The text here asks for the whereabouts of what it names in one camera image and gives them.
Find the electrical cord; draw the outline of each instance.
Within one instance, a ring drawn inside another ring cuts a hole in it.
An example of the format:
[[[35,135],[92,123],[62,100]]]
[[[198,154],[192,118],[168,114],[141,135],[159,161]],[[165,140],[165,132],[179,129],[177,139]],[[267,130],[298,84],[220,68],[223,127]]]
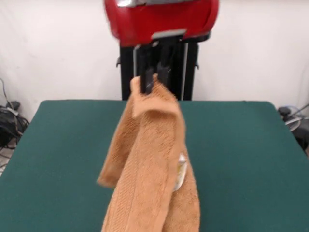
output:
[[[2,90],[5,100],[7,101],[6,106],[0,106],[0,152],[3,149],[14,150],[25,130],[27,129],[29,122],[27,119],[22,117],[18,112],[17,108],[14,108],[14,104],[7,98],[5,92],[4,81],[2,82]],[[10,156],[0,153],[0,157],[10,159]],[[0,173],[5,168],[6,164],[0,163]]]

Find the white wall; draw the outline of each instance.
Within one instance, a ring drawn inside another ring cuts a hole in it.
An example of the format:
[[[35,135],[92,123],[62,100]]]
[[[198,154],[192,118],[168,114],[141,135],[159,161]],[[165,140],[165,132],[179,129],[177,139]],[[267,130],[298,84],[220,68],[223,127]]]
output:
[[[307,0],[222,0],[194,99],[309,101],[308,22]],[[120,99],[118,56],[101,0],[0,0],[0,77],[28,118],[45,99]]]

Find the green felt surface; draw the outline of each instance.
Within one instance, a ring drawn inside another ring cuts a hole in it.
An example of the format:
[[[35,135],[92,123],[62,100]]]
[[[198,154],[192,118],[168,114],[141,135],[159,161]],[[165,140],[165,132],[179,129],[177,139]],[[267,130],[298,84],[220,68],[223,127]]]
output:
[[[122,101],[45,101],[0,177],[1,232],[99,232]],[[266,102],[181,102],[201,232],[309,231],[309,162]]]

